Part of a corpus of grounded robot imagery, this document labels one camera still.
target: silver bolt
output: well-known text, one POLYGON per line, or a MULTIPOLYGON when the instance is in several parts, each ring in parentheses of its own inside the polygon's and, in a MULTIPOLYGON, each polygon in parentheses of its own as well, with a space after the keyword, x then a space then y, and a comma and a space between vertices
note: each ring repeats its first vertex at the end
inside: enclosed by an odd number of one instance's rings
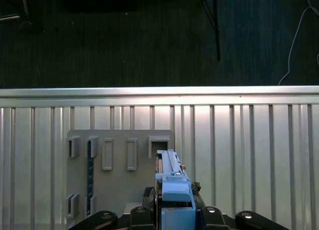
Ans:
POLYGON ((103 218, 103 219, 109 219, 110 217, 111 217, 111 215, 108 214, 108 213, 104 213, 104 214, 102 214, 102 216, 101 216, 101 218, 103 218))
POLYGON ((250 214, 248 213, 243 213, 242 216, 246 219, 251 219, 253 216, 251 216, 250 214))
POLYGON ((216 212, 216 210, 215 210, 215 208, 206 208, 207 209, 207 211, 209 211, 210 213, 214 213, 214 212, 216 212))

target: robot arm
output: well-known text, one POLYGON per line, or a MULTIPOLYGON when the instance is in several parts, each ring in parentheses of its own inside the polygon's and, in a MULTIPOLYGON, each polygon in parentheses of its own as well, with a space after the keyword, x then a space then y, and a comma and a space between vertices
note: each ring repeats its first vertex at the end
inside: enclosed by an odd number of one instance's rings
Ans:
POLYGON ((288 230, 251 211, 235 219, 217 207, 206 207, 173 150, 157 152, 155 186, 147 187, 142 206, 120 218, 100 211, 70 230, 288 230))

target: metal panel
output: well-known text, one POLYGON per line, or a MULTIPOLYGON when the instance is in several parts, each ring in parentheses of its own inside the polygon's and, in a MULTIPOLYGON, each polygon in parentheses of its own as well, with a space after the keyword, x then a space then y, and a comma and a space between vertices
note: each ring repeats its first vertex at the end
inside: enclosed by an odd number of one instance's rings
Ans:
POLYGON ((26 229, 34 228, 34 109, 17 108, 15 110, 14 140, 14 224, 26 225, 26 229))
POLYGON ((215 182, 216 205, 224 205, 221 210, 228 215, 233 215, 232 174, 232 143, 231 143, 231 118, 229 106, 216 106, 214 108, 215 125, 215 182))
POLYGON ((12 219, 12 204, 11 200, 13 198, 11 193, 12 185, 12 172, 11 172, 11 162, 12 159, 12 148, 11 148, 11 113, 14 110, 9 108, 0 109, 0 154, 1 154, 1 224, 3 228, 9 228, 12 219))
POLYGON ((290 148, 287 105, 274 105, 275 221, 291 229, 290 148))
POLYGON ((256 212, 271 219, 269 106, 254 106, 256 212))
POLYGON ((49 229, 51 223, 51 108, 34 113, 34 227, 49 229))
POLYGON ((206 204, 212 204, 211 189, 211 145, 210 145, 210 107, 195 106, 195 179, 202 186, 202 196, 206 204))
POLYGON ((0 90, 0 226, 66 229, 70 129, 172 129, 207 205, 316 230, 318 106, 313 86, 0 90))

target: gray plastic bracket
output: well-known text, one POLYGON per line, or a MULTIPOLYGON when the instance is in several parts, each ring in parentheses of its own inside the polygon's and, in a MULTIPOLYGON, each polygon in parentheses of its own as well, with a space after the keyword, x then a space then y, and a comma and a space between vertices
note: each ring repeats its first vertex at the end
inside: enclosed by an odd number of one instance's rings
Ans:
POLYGON ((138 159, 138 139, 128 138, 128 170, 134 171, 137 169, 138 159))
POLYGON ((113 165, 113 138, 104 139, 102 149, 102 170, 110 171, 113 165))
MULTIPOLYGON (((86 200, 87 198, 85 198, 85 201, 84 201, 84 212, 86 213, 86 200)), ((87 215, 86 217, 89 217, 95 213, 97 213, 97 195, 93 195, 93 197, 90 199, 90 205, 91 205, 91 213, 89 215, 87 215)))
POLYGON ((67 138, 68 157, 75 158, 79 155, 79 136, 71 136, 67 138))
POLYGON ((79 212, 79 195, 70 194, 66 198, 66 217, 73 219, 78 215, 79 212))
POLYGON ((169 136, 149 136, 149 159, 152 158, 152 143, 153 142, 167 142, 167 148, 171 149, 169 136))
POLYGON ((86 138, 86 146, 91 141, 91 158, 95 158, 99 152, 99 138, 97 136, 90 136, 86 138))

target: blue plastic part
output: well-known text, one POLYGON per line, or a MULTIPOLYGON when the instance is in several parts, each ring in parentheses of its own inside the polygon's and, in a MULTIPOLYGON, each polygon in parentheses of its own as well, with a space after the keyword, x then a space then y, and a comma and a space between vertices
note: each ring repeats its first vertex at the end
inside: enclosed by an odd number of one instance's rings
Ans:
POLYGON ((185 208, 162 208, 161 230, 194 230, 196 207, 190 180, 180 168, 180 160, 173 150, 158 150, 158 154, 162 158, 163 173, 156 174, 156 180, 162 181, 162 200, 191 205, 185 208))

